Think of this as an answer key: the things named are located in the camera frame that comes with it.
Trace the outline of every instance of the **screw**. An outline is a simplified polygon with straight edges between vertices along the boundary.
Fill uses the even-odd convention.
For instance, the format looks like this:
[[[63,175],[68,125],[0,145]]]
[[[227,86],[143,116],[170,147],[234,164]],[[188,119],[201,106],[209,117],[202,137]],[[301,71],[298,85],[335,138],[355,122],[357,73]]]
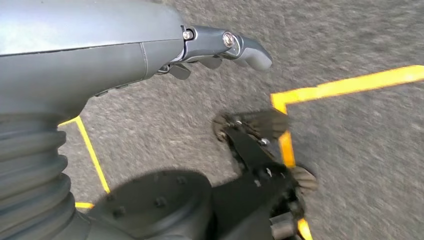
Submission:
[[[219,141],[223,142],[227,138],[227,134],[223,131],[220,131],[216,133],[216,137],[218,138]]]
[[[269,168],[266,168],[266,173],[269,175],[270,178],[273,177],[273,173],[271,172]]]
[[[195,37],[195,35],[193,34],[193,32],[192,31],[190,31],[190,30],[187,30],[187,31],[183,31],[182,32],[182,38],[184,39],[184,40],[191,40],[191,39],[193,39]]]
[[[258,187],[258,188],[259,188],[260,186],[262,186],[262,185],[261,185],[261,182],[260,182],[259,180],[257,180],[257,179],[254,181],[254,183],[256,184],[256,187]]]
[[[229,31],[224,32],[224,34],[222,35],[222,39],[224,41],[224,45],[227,48],[231,48],[233,46],[233,44],[234,44],[234,35],[231,32],[229,32]]]
[[[266,139],[266,138],[261,138],[261,139],[259,140],[259,143],[260,143],[262,146],[266,146],[266,145],[270,144],[270,141],[269,141],[268,139]]]

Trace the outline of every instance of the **asphalt ground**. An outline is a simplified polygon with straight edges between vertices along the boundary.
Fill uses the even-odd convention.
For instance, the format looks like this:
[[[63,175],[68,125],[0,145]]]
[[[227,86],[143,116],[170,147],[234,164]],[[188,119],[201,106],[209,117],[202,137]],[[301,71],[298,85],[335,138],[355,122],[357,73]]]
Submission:
[[[424,65],[424,1],[180,0],[189,24],[258,39],[268,72],[226,62],[189,66],[188,80],[155,76],[92,98],[81,113],[110,188],[160,168],[234,178],[211,132],[221,110],[270,108],[270,94],[409,65]],[[316,171],[307,198],[315,240],[424,240],[424,82],[288,106],[296,161]],[[75,123],[66,173],[78,202],[105,192]]]

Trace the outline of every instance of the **yellow road marking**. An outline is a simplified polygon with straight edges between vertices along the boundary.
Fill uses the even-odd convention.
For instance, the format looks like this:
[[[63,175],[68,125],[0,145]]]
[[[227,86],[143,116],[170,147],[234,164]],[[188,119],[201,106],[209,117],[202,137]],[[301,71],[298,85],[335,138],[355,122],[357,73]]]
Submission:
[[[102,168],[100,167],[99,160],[97,159],[96,153],[94,152],[93,145],[90,141],[89,135],[87,134],[86,128],[83,124],[83,120],[80,116],[77,116],[75,118],[75,122],[78,125],[79,132],[81,133],[84,143],[87,146],[91,161],[94,164],[94,168],[97,172],[98,178],[100,179],[101,186],[103,187],[106,193],[110,193],[111,190],[109,189],[108,183],[106,182],[105,175],[103,174]]]
[[[327,82],[316,87],[305,87],[286,92],[273,93],[271,98],[272,102],[276,104],[276,108],[278,106],[285,109],[285,107],[281,105],[381,89],[400,84],[413,83],[420,80],[424,80],[424,66],[412,65],[369,75]]]
[[[79,209],[92,209],[94,204],[89,202],[76,202],[75,207]]]
[[[286,92],[271,94],[273,107],[287,114],[287,105],[302,103],[322,98],[335,97],[345,94],[359,93],[406,83],[424,80],[424,66],[412,65],[373,73],[364,76],[342,79],[320,84],[317,87],[305,87]],[[283,163],[292,168],[296,165],[290,132],[285,132],[279,138]],[[301,219],[298,230],[305,240],[312,240],[308,222]]]
[[[297,222],[297,229],[304,240],[313,240],[308,222],[302,218]]]
[[[67,125],[67,124],[74,123],[74,122],[76,121],[76,119],[77,119],[77,118],[78,118],[78,116],[77,116],[77,117],[75,117],[75,118],[72,118],[72,119],[71,119],[71,120],[69,120],[69,121],[63,122],[63,123],[59,124],[59,126],[58,126],[58,127],[61,127],[61,126],[65,126],[65,125]]]

